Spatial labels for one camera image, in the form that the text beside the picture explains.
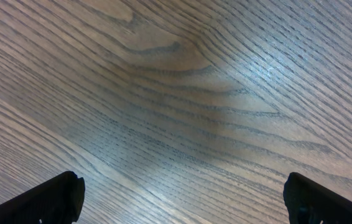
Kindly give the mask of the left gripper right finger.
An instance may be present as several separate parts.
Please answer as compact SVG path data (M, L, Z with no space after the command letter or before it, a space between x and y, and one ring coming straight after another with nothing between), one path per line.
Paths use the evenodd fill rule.
M290 224L352 223L352 201L297 172L289 174L283 198Z

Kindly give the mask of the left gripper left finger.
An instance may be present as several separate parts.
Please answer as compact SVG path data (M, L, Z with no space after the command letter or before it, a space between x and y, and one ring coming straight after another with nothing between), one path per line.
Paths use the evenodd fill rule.
M66 171L0 204L0 224L72 224L84 199L84 179Z

